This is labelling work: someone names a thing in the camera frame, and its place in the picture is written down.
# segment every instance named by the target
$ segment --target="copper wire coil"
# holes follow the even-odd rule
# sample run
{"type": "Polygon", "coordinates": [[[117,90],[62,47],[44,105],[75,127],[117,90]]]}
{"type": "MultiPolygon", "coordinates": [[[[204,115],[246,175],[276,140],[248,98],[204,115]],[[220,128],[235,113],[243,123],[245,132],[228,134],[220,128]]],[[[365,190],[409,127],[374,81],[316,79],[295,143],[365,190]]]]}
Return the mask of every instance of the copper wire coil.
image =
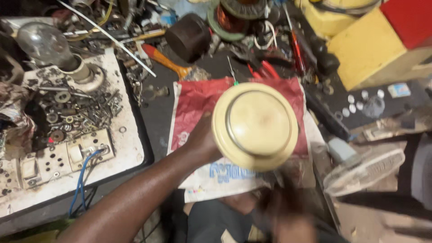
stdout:
{"type": "Polygon", "coordinates": [[[221,5],[218,5],[215,9],[215,18],[219,23],[220,27],[229,33],[239,33],[242,32],[245,21],[238,19],[228,13],[221,5]]]}

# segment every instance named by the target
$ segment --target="blue wire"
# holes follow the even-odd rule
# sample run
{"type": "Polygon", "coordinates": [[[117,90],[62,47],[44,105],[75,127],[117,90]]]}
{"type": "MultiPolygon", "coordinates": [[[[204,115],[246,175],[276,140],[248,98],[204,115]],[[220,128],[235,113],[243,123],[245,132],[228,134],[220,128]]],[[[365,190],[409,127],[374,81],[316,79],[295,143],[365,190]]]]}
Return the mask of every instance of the blue wire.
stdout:
{"type": "Polygon", "coordinates": [[[76,202],[76,198],[77,198],[77,196],[78,196],[78,191],[79,191],[80,189],[81,189],[82,205],[83,205],[83,207],[84,207],[84,210],[86,210],[86,200],[85,200],[85,198],[84,198],[84,182],[83,182],[84,171],[86,170],[86,167],[87,167],[87,163],[88,163],[88,161],[89,161],[93,156],[95,156],[96,154],[98,154],[98,153],[100,153],[100,152],[102,152],[102,150],[97,150],[97,151],[93,152],[92,154],[90,154],[90,155],[86,158],[86,160],[85,160],[84,163],[83,163],[83,168],[81,169],[81,173],[79,174],[79,178],[78,178],[78,184],[76,185],[75,195],[73,196],[72,203],[70,204],[70,208],[69,208],[69,217],[70,217],[71,214],[72,214],[72,208],[73,208],[73,205],[74,205],[75,202],[76,202]]]}

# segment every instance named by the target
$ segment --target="white wire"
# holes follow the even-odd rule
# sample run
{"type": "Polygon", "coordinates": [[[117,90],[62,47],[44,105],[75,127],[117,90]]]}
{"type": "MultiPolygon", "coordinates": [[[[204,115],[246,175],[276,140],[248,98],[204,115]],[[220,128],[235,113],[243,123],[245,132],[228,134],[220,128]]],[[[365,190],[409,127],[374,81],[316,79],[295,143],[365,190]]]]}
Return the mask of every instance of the white wire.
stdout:
{"type": "Polygon", "coordinates": [[[126,47],[124,47],[124,45],[122,43],[120,43],[119,41],[117,41],[114,37],[112,37],[110,34],[108,34],[104,29],[102,29],[101,27],[99,27],[96,23],[94,23],[93,21],[91,21],[89,18],[87,18],[84,14],[80,13],[78,10],[74,9],[73,7],[65,4],[64,2],[57,0],[57,2],[59,2],[61,5],[65,6],[66,8],[68,8],[69,10],[71,10],[72,12],[78,14],[79,16],[81,16],[83,19],[87,20],[90,24],[92,24],[94,27],[98,28],[102,33],[104,33],[104,35],[106,35],[108,38],[110,38],[112,41],[114,41],[114,43],[119,46],[120,48],[123,49],[123,51],[125,51],[126,53],[128,53],[137,63],[139,63],[143,68],[145,68],[149,73],[151,73],[153,75],[153,77],[156,77],[156,74],[148,67],[146,66],[139,58],[137,58],[131,51],[129,51],[126,47]]]}
{"type": "Polygon", "coordinates": [[[258,44],[257,37],[255,36],[255,39],[254,39],[255,46],[258,47],[258,49],[260,49],[260,50],[267,50],[271,46],[271,44],[274,42],[274,46],[277,48],[276,33],[274,31],[273,25],[268,20],[266,20],[264,23],[266,24],[266,29],[267,29],[267,27],[270,28],[271,33],[273,35],[273,38],[271,38],[269,40],[269,42],[267,43],[267,45],[262,45],[261,46],[261,45],[258,44]]]}

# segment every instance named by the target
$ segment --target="red screwdriver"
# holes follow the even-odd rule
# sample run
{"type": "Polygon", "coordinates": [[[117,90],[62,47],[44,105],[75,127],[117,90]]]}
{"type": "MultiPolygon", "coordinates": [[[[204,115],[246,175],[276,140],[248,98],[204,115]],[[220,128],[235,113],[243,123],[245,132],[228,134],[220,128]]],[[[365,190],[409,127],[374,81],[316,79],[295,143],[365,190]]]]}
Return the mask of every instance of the red screwdriver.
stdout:
{"type": "Polygon", "coordinates": [[[288,20],[289,31],[291,33],[291,45],[295,56],[295,67],[303,78],[306,75],[306,66],[305,61],[302,58],[302,53],[300,52],[300,44],[297,40],[297,36],[295,35],[294,30],[292,29],[292,23],[288,15],[288,10],[286,9],[286,4],[283,4],[282,7],[285,11],[286,19],[288,20]]]}

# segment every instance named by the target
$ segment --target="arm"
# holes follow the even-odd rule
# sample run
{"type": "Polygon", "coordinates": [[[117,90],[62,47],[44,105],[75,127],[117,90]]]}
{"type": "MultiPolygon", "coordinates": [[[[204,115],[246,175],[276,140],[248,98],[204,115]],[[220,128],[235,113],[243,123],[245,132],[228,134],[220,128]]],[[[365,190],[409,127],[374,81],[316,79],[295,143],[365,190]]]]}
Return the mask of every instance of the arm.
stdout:
{"type": "Polygon", "coordinates": [[[205,114],[185,145],[117,187],[67,228],[57,242],[131,242],[183,179],[218,157],[210,114],[205,114]]]}

